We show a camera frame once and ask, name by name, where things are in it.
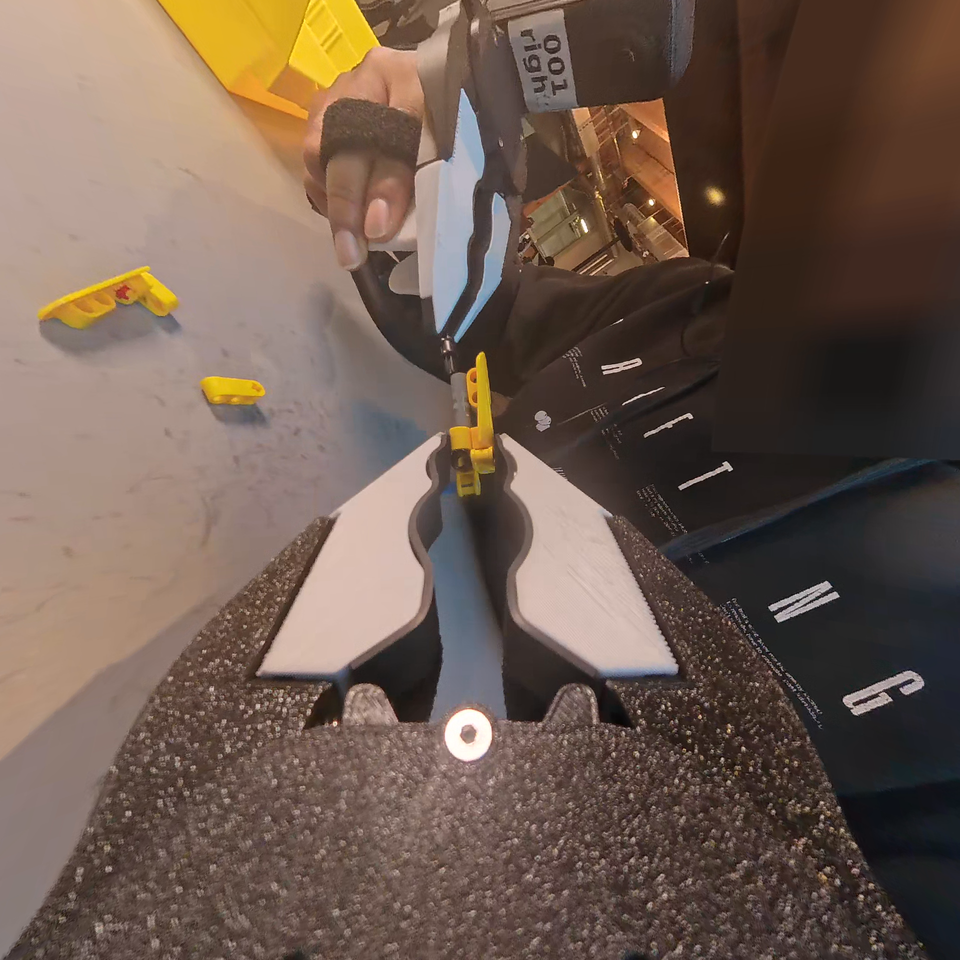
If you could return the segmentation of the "yellow bin with loose parts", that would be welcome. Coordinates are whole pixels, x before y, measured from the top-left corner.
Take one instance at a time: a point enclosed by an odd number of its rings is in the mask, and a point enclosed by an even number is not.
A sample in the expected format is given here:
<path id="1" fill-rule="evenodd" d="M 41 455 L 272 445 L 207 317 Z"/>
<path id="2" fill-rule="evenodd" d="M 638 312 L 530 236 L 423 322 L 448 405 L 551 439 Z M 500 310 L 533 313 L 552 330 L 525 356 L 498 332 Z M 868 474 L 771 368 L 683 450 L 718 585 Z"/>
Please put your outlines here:
<path id="1" fill-rule="evenodd" d="M 231 94 L 306 118 L 378 39 L 354 1 L 161 1 Z"/>

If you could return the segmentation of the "person's right forearm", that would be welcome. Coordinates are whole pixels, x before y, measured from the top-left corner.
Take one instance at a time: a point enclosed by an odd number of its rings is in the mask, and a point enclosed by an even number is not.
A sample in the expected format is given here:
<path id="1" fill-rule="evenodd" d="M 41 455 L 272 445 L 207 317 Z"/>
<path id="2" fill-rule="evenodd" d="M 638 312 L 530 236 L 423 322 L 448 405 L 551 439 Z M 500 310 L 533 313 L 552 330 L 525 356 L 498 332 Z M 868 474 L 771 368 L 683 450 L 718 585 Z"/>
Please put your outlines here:
<path id="1" fill-rule="evenodd" d="M 412 51 L 438 29 L 441 14 L 461 1 L 357 1 L 378 43 L 386 48 Z"/>

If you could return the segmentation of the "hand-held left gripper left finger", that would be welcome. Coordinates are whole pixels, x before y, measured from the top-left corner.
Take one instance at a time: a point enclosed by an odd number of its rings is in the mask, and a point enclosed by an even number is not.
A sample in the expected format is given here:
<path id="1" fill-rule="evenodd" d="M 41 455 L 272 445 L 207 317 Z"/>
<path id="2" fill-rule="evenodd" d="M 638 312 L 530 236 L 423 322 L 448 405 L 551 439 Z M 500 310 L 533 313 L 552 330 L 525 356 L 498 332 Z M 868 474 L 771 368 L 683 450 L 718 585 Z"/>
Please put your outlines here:
<path id="1" fill-rule="evenodd" d="M 429 548 L 443 527 L 445 435 L 345 501 L 257 668 L 260 679 L 347 679 L 412 639 L 403 679 L 429 664 L 435 580 Z"/>

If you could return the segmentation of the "person's black hoodie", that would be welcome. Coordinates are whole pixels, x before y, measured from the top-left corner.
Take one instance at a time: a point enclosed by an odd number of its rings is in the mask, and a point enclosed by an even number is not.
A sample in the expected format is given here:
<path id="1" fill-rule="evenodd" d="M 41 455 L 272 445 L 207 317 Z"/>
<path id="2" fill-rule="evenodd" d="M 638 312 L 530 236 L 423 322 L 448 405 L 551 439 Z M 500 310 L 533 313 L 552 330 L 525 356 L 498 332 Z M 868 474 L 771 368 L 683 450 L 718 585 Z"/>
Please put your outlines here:
<path id="1" fill-rule="evenodd" d="M 630 522 L 741 630 L 870 868 L 958 958 L 958 462 L 713 450 L 734 274 L 522 266 L 467 337 L 497 429 Z"/>

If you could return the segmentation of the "yellow angled toy beam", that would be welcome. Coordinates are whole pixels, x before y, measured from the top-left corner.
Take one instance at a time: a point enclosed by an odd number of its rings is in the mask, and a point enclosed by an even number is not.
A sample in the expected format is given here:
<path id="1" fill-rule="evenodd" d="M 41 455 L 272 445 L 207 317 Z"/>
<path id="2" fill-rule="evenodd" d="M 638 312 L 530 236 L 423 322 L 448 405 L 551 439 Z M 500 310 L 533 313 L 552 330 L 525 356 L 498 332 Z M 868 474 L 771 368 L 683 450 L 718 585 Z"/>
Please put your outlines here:
<path id="1" fill-rule="evenodd" d="M 165 317 L 175 312 L 180 302 L 150 267 L 141 267 L 66 294 L 43 306 L 37 318 L 41 323 L 58 321 L 73 330 L 86 330 L 117 306 L 132 305 L 144 306 L 154 316 Z"/>

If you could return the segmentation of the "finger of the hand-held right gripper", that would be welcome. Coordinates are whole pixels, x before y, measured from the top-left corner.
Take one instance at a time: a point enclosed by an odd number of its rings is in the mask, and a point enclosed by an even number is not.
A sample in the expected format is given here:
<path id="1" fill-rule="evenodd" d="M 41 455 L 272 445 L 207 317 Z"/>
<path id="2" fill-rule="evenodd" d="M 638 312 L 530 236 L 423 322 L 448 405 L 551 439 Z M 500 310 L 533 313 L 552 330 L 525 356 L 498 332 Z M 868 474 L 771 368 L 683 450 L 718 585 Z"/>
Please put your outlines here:
<path id="1" fill-rule="evenodd" d="M 484 146 L 474 107 L 460 91 L 453 150 L 414 175 L 418 290 L 430 302 L 433 325 L 443 334 L 470 278 L 474 196 L 484 174 Z"/>
<path id="2" fill-rule="evenodd" d="M 499 160 L 458 149 L 448 163 L 448 338 L 461 343 L 497 292 L 519 195 Z"/>

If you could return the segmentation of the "yellow toy actuator assembly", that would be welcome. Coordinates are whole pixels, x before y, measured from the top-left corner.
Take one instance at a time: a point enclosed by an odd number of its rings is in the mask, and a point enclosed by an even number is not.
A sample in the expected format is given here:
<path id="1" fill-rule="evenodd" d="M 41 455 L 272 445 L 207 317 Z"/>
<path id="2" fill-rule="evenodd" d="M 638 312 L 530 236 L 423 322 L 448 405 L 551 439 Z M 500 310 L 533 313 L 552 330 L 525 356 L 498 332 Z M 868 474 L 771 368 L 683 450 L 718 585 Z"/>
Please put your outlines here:
<path id="1" fill-rule="evenodd" d="M 459 498 L 478 498 L 481 479 L 497 468 L 496 432 L 489 367 L 485 352 L 476 354 L 473 366 L 457 370 L 450 338 L 441 342 L 448 368 L 452 424 L 448 430 L 451 467 Z"/>

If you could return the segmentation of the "small yellow toy beam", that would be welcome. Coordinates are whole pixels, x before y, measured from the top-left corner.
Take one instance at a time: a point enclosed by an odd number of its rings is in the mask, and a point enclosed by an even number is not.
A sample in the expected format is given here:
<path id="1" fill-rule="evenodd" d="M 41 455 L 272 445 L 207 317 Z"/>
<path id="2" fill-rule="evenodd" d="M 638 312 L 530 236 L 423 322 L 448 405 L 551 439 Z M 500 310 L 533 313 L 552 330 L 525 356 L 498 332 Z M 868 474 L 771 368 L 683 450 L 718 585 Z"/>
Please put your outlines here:
<path id="1" fill-rule="evenodd" d="M 201 378 L 199 387 L 211 405 L 255 405 L 266 396 L 264 386 L 250 378 L 211 375 Z"/>

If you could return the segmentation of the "person's right hand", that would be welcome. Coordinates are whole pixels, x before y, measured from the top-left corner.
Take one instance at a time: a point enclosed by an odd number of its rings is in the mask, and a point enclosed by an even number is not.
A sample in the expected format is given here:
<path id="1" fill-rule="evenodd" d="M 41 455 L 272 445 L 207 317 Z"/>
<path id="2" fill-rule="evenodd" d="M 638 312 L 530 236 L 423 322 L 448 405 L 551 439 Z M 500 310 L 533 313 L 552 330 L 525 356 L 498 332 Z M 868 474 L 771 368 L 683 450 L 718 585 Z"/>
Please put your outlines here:
<path id="1" fill-rule="evenodd" d="M 417 54 L 384 46 L 370 50 L 354 69 L 320 89 L 308 110 L 303 144 L 304 188 L 330 226 L 340 266 L 356 271 L 371 243 L 386 243 L 401 228 L 413 199 L 414 172 L 376 150 L 343 150 L 327 163 L 320 153 L 326 114 L 343 99 L 363 100 L 410 117 L 420 128 L 425 97 Z"/>

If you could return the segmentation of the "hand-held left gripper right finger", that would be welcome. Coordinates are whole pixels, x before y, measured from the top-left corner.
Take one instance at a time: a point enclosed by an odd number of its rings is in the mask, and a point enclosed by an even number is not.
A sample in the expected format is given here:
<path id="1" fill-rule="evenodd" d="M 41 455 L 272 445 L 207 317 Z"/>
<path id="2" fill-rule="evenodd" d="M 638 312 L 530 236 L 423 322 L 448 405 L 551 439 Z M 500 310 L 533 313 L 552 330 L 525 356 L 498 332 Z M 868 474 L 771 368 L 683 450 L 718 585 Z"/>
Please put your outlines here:
<path id="1" fill-rule="evenodd" d="M 620 548 L 612 515 L 502 434 L 523 537 L 507 576 L 513 622 L 592 679 L 676 678 L 679 665 Z"/>

